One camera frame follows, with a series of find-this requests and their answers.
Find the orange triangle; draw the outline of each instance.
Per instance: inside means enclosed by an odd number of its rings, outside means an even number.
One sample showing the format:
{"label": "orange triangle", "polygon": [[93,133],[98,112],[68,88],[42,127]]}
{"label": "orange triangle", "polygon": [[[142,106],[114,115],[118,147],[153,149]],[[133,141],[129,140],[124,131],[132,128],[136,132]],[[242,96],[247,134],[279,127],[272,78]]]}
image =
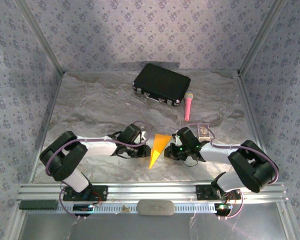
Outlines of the orange triangle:
{"label": "orange triangle", "polygon": [[165,149],[170,139],[171,136],[169,135],[156,134],[154,136],[154,143],[153,148],[151,150],[151,160],[149,164],[149,169],[151,169],[152,166],[155,164],[155,162],[157,161],[162,151]]}

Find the patterned wallpaper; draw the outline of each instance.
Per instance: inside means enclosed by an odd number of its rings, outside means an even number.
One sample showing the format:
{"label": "patterned wallpaper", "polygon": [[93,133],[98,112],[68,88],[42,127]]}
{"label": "patterned wallpaper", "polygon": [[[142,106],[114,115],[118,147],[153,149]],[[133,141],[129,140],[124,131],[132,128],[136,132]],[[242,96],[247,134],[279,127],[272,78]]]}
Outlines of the patterned wallpaper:
{"label": "patterned wallpaper", "polygon": [[244,81],[300,227],[300,0],[287,1]]}
{"label": "patterned wallpaper", "polygon": [[62,69],[236,70],[273,0],[27,0]]}
{"label": "patterned wallpaper", "polygon": [[60,79],[14,1],[0,0],[0,239],[26,183]]}

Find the silver microphone head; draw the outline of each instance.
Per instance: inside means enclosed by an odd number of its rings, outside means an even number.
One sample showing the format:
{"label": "silver microphone head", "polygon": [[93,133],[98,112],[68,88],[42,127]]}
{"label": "silver microphone head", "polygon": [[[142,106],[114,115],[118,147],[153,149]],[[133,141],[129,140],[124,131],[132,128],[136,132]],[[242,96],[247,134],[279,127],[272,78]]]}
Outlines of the silver microphone head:
{"label": "silver microphone head", "polygon": [[192,92],[190,91],[187,91],[185,94],[184,94],[184,99],[193,99],[194,98],[194,95]]}

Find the pink microphone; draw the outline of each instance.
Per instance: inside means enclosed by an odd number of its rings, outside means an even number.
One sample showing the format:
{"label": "pink microphone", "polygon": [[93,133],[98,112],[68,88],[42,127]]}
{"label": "pink microphone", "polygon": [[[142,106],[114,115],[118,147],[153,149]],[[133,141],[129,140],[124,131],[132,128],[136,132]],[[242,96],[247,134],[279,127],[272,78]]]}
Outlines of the pink microphone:
{"label": "pink microphone", "polygon": [[192,94],[192,92],[187,91],[184,95],[184,99],[185,99],[185,113],[184,113],[184,120],[186,122],[189,121],[189,117],[190,117],[190,108],[191,108],[191,102],[192,99],[194,98],[194,95]]}

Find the wire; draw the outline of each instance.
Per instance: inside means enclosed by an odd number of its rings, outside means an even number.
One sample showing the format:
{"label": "wire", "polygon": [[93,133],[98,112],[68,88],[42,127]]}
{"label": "wire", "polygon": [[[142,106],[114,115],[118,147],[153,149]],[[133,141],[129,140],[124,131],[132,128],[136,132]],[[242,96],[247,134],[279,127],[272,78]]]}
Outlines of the wire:
{"label": "wire", "polygon": [[[184,127],[189,127],[189,126],[193,126],[193,125],[198,125],[198,124],[201,124],[201,123],[190,123]],[[278,178],[279,178],[279,168],[278,166],[275,164],[274,161],[272,161],[267,155],[263,154],[262,152],[259,152],[253,148],[250,148],[250,147],[246,147],[246,146],[241,146],[241,145],[215,145],[213,144],[213,141],[216,138],[216,135],[211,131],[211,129],[209,127],[206,127],[204,126],[204,128],[206,128],[212,135],[213,139],[210,141],[210,144],[211,146],[213,146],[214,148],[217,148],[217,149],[244,149],[244,150],[247,150],[247,151],[250,151],[250,152],[253,152],[257,155],[259,155],[260,157],[264,158],[265,160],[267,160],[267,162],[273,167],[274,171],[275,171],[275,176],[274,176],[274,179],[272,179],[268,184],[274,184]]]}
{"label": "wire", "polygon": [[121,134],[121,133],[122,133],[122,131],[116,131],[115,133],[109,134],[108,137],[109,137],[109,138],[113,138],[113,137],[115,137],[116,135]]}
{"label": "wire", "polygon": [[149,140],[150,138],[150,135],[151,135],[151,129],[150,129],[150,126],[143,122],[143,121],[135,121],[133,122],[133,124],[136,124],[136,123],[142,123],[144,124],[147,129],[148,129],[148,134],[147,134],[147,138],[142,142],[142,143],[139,143],[139,144],[128,144],[128,143],[124,143],[124,142],[120,142],[120,141],[117,141],[117,140],[113,140],[113,139],[104,139],[104,138],[81,138],[81,139],[74,139],[74,140],[71,140],[67,143],[65,143],[64,145],[62,145],[58,150],[56,150],[54,152],[54,154],[52,154],[52,156],[49,158],[49,160],[47,161],[46,165],[45,165],[45,173],[48,175],[48,176],[51,176],[51,173],[49,172],[49,167],[50,167],[50,164],[52,162],[52,160],[57,156],[58,153],[60,153],[64,148],[66,148],[67,146],[73,144],[73,143],[76,143],[76,142],[92,142],[92,143],[98,143],[98,142],[109,142],[109,143],[115,143],[115,144],[120,144],[120,145],[123,145],[123,146],[126,146],[126,147],[130,147],[130,148],[137,148],[137,147],[140,147],[144,144],[146,144],[146,142]]}
{"label": "wire", "polygon": [[185,163],[185,161],[183,161],[183,160],[182,160],[182,162],[183,162],[184,165],[186,165],[186,166],[189,167],[189,168],[192,168],[192,167],[194,167],[194,166],[197,166],[198,163],[199,163],[199,161],[198,161],[197,159],[196,159],[196,164],[194,164],[194,165],[187,165],[187,164]]}
{"label": "wire", "polygon": [[92,203],[91,205],[97,205],[98,203],[100,203],[100,202],[102,201],[102,198],[101,198],[101,196],[100,196],[100,194],[99,194],[99,193],[97,193],[97,192],[93,192],[92,194],[93,194],[93,195],[97,195],[97,196],[98,196],[98,201],[97,201],[97,202],[94,202],[94,203]]}
{"label": "wire", "polygon": [[121,155],[115,155],[115,156],[122,158],[122,159],[132,159],[132,157],[125,157],[125,156],[121,156]]}
{"label": "wire", "polygon": [[65,192],[66,187],[68,187],[68,185],[66,185],[64,188],[62,188],[62,190],[61,190],[60,193],[59,193],[59,202],[60,202],[60,204],[61,204],[62,209],[63,209],[67,214],[69,214],[71,217],[74,217],[74,218],[77,219],[78,217],[77,217],[75,214],[73,214],[73,213],[71,213],[71,212],[68,211],[68,209],[65,207],[65,205],[64,205],[64,203],[63,203],[63,200],[62,200],[62,198],[61,198],[61,195],[62,195],[62,193]]}
{"label": "wire", "polygon": [[60,184],[60,190],[62,191],[62,184],[64,184],[65,182],[61,182],[61,184]]}
{"label": "wire", "polygon": [[240,205],[239,210],[231,216],[230,216],[230,214],[231,214],[231,211],[230,211],[229,214],[226,216],[227,219],[234,218],[235,216],[237,216],[242,211],[242,208],[244,207],[244,194],[242,193],[241,190],[240,190],[240,196],[241,196],[241,205]]}
{"label": "wire", "polygon": [[226,201],[225,201],[225,203],[224,203],[224,204],[226,204],[226,203],[229,201],[229,199],[230,199],[230,196],[232,196],[232,197],[233,197],[233,199],[234,199],[234,204],[236,204],[236,203],[237,203],[236,196],[235,196],[234,194],[232,194],[231,192],[229,192],[229,193],[228,193],[228,197],[227,197],[227,199],[226,199]]}

